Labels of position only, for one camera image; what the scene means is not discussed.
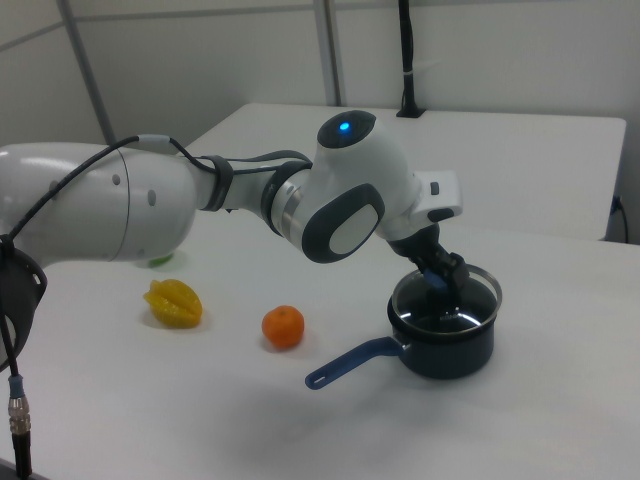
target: black cable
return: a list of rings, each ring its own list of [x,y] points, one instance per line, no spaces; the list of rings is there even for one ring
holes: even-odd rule
[[[212,173],[212,174],[214,174],[214,175],[217,173],[215,168],[213,168],[213,167],[209,167],[208,165],[205,165],[204,163],[199,162],[198,160],[196,160],[196,159],[193,157],[193,155],[191,155],[189,152],[187,152],[187,151],[185,150],[185,148],[184,148],[182,145],[180,145],[180,144],[178,143],[178,141],[177,141],[177,140],[174,140],[173,138],[171,138],[171,139],[169,139],[169,143],[170,143],[171,145],[173,145],[174,147],[176,147],[176,148],[178,149],[178,151],[179,151],[182,155],[184,155],[184,156],[187,158],[187,160],[189,160],[189,162],[191,162],[191,164],[193,164],[194,166],[196,166],[196,167],[197,167],[197,168],[199,168],[200,170],[204,170],[205,172],[209,172],[209,173]]]
[[[17,375],[20,375],[20,372],[18,371],[18,361],[16,360],[16,352],[13,349],[13,343],[11,343],[11,334],[9,333],[7,317],[5,317],[4,314],[2,295],[0,295],[0,333],[2,333],[2,343],[4,344],[4,350],[7,354],[7,361],[9,362],[11,376],[15,377]]]
[[[295,150],[276,150],[275,152],[265,153],[263,155],[258,155],[257,157],[250,158],[224,158],[227,162],[245,162],[245,163],[259,163],[259,162],[269,162],[271,160],[281,160],[283,158],[295,158],[298,160],[302,160],[307,163],[313,163],[309,160],[309,157],[304,155],[303,153],[296,152]]]
[[[211,160],[207,156],[193,157],[194,159],[202,159],[202,160]],[[250,158],[225,158],[220,157],[222,160],[227,162],[237,162],[237,163],[262,163],[269,162],[272,160],[282,160],[283,158],[294,158],[297,160],[302,160],[306,163],[313,163],[309,157],[304,155],[303,153],[296,152],[295,150],[276,150],[275,152],[265,153],[264,155],[258,155],[257,157]],[[262,168],[248,168],[246,170],[234,170],[233,174],[235,175],[247,175],[249,173],[261,173],[261,172],[275,172],[278,170],[279,165],[267,165]]]
[[[622,223],[624,224],[624,243],[629,243],[629,224],[627,223],[627,212],[624,210],[622,199],[618,200],[618,209],[622,213]]]
[[[629,223],[627,222],[627,212],[624,209],[622,198],[618,195],[615,195],[613,197],[613,201],[611,202],[611,210],[609,214],[613,215],[618,210],[620,210],[620,212],[622,213],[622,222],[624,225],[624,243],[629,243]]]

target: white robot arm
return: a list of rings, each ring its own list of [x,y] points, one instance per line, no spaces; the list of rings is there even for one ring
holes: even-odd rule
[[[0,233],[102,148],[0,148]],[[329,263],[352,254],[374,231],[393,246],[462,212],[455,173],[411,172],[370,113],[345,112],[326,122],[313,163],[294,153],[251,163],[208,157],[212,174],[211,167],[203,170],[185,157],[120,148],[53,197],[15,246],[43,266],[70,259],[157,258],[184,240],[197,209],[246,209],[312,261]]]

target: white table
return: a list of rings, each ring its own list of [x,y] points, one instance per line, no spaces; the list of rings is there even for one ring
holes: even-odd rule
[[[54,480],[637,478],[640,250],[446,222],[442,243],[502,284],[490,362],[430,381],[379,358],[320,391],[304,385],[309,372],[390,333],[386,302],[412,267],[379,238],[316,265],[250,213],[199,212],[161,268],[51,266],[20,356],[36,471]],[[170,277],[203,300],[195,330],[161,328],[141,298],[152,279]],[[285,303],[307,330],[298,348],[276,353],[260,324]],[[12,455],[0,432],[0,456]]]
[[[196,153],[313,158],[322,124],[349,108],[250,104],[195,141]],[[453,223],[599,240],[605,237],[625,122],[616,118],[367,108],[416,170],[455,170],[465,199]]]

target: wall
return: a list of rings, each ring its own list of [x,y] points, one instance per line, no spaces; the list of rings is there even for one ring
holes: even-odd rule
[[[422,106],[625,119],[618,192],[640,243],[640,2],[432,0],[411,17]],[[336,18],[343,99],[397,108],[397,2],[337,0]],[[609,236],[622,239],[619,216]]]
[[[53,0],[0,2],[0,146],[104,141]]]
[[[249,102],[326,105],[312,0],[72,0],[115,136],[189,143]]]

